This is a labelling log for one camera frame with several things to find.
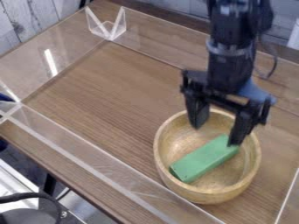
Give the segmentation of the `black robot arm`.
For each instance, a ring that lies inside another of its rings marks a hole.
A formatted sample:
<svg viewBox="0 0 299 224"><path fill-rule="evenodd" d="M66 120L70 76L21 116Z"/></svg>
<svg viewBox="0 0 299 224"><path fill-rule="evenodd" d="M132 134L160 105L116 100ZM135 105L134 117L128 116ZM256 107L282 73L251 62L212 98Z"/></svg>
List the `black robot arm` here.
<svg viewBox="0 0 299 224"><path fill-rule="evenodd" d="M252 81L256 43L271 29L270 0L207 0L210 38L208 69L182 72L190 124L199 129L210 118L211 105L235 114L228 145L240 145L256 125L267 123L276 98Z"/></svg>

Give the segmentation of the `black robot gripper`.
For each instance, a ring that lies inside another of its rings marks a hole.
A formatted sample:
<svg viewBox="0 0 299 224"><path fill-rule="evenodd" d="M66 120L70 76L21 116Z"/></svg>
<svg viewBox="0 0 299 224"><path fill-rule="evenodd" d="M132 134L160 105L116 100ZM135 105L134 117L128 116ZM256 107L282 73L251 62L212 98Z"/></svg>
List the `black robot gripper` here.
<svg viewBox="0 0 299 224"><path fill-rule="evenodd" d="M210 52L207 71L182 72L182 93L191 126L198 130L210 118L211 104L236 115L228 146L242 145L258 124L267 123L276 99L251 80L256 44L240 55Z"/></svg>

